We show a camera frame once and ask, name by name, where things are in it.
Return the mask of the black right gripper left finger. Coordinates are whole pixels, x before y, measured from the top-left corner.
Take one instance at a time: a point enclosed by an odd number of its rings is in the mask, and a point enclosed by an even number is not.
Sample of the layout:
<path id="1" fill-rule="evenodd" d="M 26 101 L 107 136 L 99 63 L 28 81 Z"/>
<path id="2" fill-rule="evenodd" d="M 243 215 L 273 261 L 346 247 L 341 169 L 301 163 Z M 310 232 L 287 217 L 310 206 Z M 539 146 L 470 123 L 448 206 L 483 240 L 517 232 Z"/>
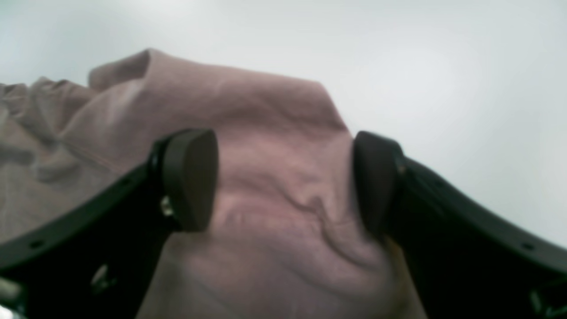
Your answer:
<path id="1" fill-rule="evenodd" d="M 1 245 L 3 319 L 134 319 L 166 241 L 204 232 L 218 141 L 188 129 L 79 208 Z"/>

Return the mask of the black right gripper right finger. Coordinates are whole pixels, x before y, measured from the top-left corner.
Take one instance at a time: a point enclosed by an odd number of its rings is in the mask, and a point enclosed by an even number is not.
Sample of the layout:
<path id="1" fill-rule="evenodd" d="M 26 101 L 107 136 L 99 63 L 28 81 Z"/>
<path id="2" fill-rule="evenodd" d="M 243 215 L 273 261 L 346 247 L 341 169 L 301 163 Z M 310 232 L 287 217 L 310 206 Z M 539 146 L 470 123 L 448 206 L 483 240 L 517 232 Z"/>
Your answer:
<path id="1" fill-rule="evenodd" d="M 564 319 L 567 252 L 477 204 L 360 131 L 353 173 L 365 228 L 393 240 L 430 319 Z"/>

